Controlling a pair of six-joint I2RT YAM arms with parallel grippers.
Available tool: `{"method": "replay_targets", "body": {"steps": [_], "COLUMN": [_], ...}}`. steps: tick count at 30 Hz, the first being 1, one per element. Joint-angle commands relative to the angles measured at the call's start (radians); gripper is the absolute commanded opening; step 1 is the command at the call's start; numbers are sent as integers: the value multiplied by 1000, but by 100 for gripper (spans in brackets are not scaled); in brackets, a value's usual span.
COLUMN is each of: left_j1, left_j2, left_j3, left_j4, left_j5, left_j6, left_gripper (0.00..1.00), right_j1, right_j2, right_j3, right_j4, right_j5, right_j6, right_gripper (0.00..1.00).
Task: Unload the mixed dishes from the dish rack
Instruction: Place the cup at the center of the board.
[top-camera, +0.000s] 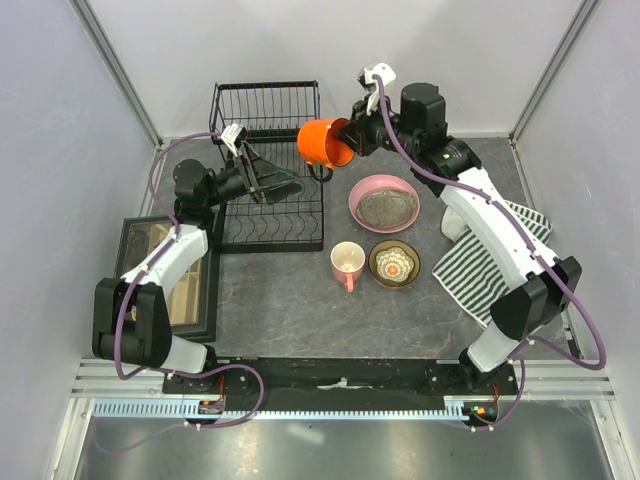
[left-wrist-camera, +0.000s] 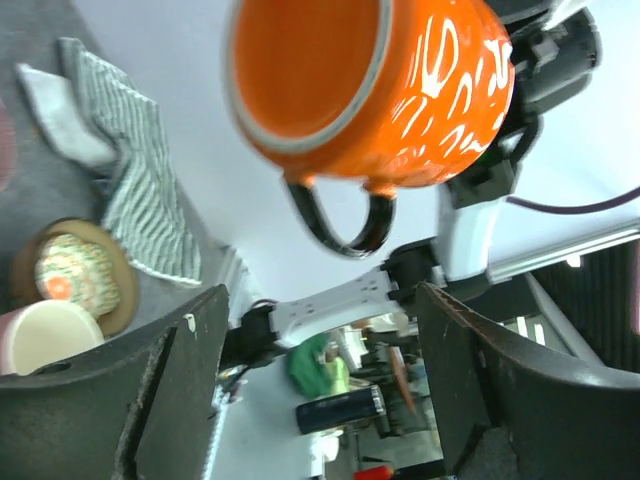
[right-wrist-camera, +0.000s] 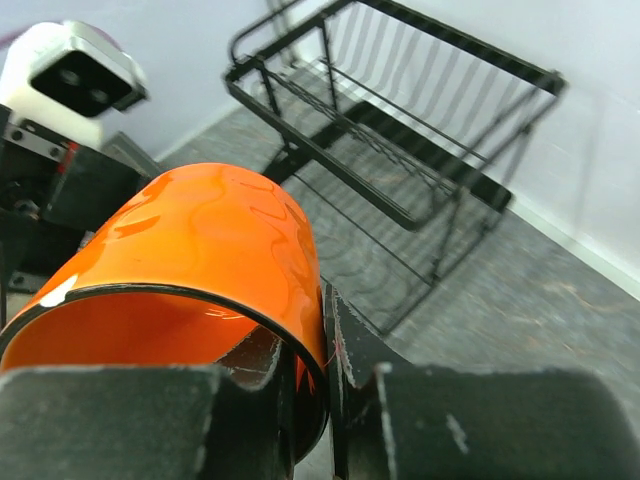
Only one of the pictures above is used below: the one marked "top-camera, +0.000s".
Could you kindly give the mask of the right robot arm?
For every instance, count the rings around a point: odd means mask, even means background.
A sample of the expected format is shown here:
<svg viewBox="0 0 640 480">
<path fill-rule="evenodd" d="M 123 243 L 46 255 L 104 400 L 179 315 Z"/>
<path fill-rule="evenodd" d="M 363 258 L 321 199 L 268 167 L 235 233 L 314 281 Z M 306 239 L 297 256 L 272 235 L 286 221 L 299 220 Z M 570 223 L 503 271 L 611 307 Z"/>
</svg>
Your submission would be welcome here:
<svg viewBox="0 0 640 480">
<path fill-rule="evenodd" d="M 460 386 L 481 393 L 528 335 L 566 310 L 582 267 L 539 241 L 497 192 L 471 147 L 448 135 L 446 102 L 437 86 L 405 86 L 399 114 L 390 112 L 380 76 L 364 87 L 365 97 L 335 138 L 358 156 L 379 148 L 401 155 L 488 250 L 508 287 L 489 307 L 489 326 L 459 356 Z"/>
</svg>

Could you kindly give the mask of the orange mug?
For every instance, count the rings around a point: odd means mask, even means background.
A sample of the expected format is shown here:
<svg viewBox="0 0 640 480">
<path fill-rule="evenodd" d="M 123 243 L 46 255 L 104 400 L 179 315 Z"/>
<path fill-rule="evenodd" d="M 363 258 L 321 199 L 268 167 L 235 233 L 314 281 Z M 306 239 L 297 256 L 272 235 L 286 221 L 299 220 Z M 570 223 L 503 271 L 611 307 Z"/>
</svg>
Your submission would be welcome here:
<svg viewBox="0 0 640 480">
<path fill-rule="evenodd" d="M 336 137 L 348 123 L 345 118 L 315 119 L 300 128 L 298 151 L 317 182 L 329 182 L 335 168 L 344 167 L 353 160 L 353 150 Z"/>
</svg>

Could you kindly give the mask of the beige patterned cup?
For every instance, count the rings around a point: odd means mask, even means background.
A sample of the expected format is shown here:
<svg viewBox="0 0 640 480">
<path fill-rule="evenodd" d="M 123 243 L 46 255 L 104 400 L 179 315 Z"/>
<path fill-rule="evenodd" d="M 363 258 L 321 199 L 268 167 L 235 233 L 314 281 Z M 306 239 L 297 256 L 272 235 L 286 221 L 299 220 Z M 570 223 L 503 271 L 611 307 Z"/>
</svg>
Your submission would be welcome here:
<svg viewBox="0 0 640 480">
<path fill-rule="evenodd" d="M 421 272 L 421 259 L 417 251 L 397 239 L 377 243 L 369 252 L 367 265 L 373 279 L 391 289 L 408 287 Z"/>
</svg>

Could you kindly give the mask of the pink plate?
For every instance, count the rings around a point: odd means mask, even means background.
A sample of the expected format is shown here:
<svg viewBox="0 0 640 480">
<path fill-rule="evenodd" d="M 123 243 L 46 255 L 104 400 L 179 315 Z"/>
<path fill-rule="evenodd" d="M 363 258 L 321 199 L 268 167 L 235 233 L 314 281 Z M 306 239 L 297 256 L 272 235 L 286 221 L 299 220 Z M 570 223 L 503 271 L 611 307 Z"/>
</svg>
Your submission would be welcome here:
<svg viewBox="0 0 640 480">
<path fill-rule="evenodd" d="M 357 182 L 350 191 L 348 206 L 361 226 L 381 234 L 410 227 L 420 212 L 415 189 L 407 181 L 387 174 L 370 175 Z"/>
</svg>

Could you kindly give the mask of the white patterned bowl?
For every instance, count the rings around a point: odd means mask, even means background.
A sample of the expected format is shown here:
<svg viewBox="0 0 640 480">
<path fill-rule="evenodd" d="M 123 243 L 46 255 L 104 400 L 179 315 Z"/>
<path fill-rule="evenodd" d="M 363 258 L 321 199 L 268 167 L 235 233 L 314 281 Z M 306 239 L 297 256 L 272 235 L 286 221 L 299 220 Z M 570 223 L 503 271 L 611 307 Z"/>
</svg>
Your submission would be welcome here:
<svg viewBox="0 0 640 480">
<path fill-rule="evenodd" d="M 405 282 L 414 268 L 414 259 L 401 247 L 393 246 L 378 252 L 375 256 L 375 271 L 386 281 Z"/>
</svg>

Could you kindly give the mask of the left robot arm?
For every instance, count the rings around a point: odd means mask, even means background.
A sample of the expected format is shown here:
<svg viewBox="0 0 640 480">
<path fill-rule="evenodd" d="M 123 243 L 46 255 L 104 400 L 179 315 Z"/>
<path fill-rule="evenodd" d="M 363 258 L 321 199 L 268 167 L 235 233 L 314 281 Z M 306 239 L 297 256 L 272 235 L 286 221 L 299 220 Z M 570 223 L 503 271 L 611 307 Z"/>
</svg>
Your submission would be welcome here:
<svg viewBox="0 0 640 480">
<path fill-rule="evenodd" d="M 173 171 L 175 201 L 165 238 L 133 269 L 96 286 L 93 353 L 129 380 L 145 369 L 184 377 L 198 393 L 219 382 L 213 348 L 174 334 L 167 298 L 214 240 L 216 207 L 248 196 L 274 204 L 302 189 L 300 176 L 262 158 L 247 142 L 228 146 L 234 164 L 220 172 L 196 159 Z"/>
</svg>

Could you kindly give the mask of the pink mug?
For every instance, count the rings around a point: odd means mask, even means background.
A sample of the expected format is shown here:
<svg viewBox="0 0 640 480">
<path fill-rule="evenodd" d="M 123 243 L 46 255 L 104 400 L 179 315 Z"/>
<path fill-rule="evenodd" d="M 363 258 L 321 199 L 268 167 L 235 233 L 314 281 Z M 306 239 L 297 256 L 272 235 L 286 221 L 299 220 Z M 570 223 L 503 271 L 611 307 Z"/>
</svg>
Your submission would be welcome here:
<svg viewBox="0 0 640 480">
<path fill-rule="evenodd" d="M 361 276 L 367 257 L 363 248 L 351 241 L 340 242 L 330 252 L 334 278 L 352 293 Z"/>
</svg>

